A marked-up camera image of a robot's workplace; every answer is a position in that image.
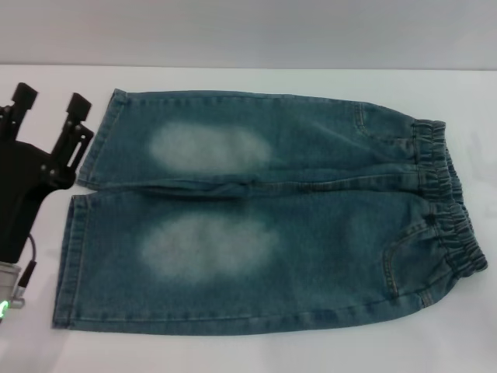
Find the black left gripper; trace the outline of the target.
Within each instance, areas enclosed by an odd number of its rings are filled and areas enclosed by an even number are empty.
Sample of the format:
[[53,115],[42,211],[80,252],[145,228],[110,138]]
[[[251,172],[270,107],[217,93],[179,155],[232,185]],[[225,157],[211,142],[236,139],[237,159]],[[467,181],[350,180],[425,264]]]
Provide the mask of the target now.
[[51,154],[15,141],[37,94],[20,82],[12,105],[1,107],[1,261],[6,263],[19,261],[43,200],[74,184],[78,165],[93,138],[83,124],[92,104],[74,93]]

